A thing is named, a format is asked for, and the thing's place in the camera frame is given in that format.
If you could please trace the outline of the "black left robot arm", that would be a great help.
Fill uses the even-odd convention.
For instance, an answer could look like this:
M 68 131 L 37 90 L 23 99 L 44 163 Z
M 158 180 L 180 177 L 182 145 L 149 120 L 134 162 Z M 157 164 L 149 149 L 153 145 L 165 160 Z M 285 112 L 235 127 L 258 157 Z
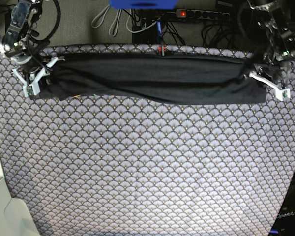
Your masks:
M 248 76 L 271 88 L 277 100 L 290 98 L 287 76 L 295 61 L 295 33 L 281 2 L 245 0 L 238 6 L 236 22 L 241 34 L 256 47 Z

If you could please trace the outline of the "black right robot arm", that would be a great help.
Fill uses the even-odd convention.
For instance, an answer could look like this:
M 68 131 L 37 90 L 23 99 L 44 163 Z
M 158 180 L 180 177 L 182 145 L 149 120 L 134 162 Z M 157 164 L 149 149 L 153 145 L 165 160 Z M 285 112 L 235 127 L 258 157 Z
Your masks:
M 36 39 L 39 33 L 34 30 L 34 24 L 42 14 L 42 1 L 21 0 L 12 10 L 10 24 L 0 40 L 0 53 L 17 64 L 12 73 L 22 83 L 24 96 L 31 99 L 43 96 L 65 98 L 63 88 L 52 75 L 53 67 L 64 58 L 47 60 L 40 56 L 40 52 L 50 44 L 61 20 L 59 2 L 55 0 L 53 3 L 57 12 L 56 22 L 44 39 Z

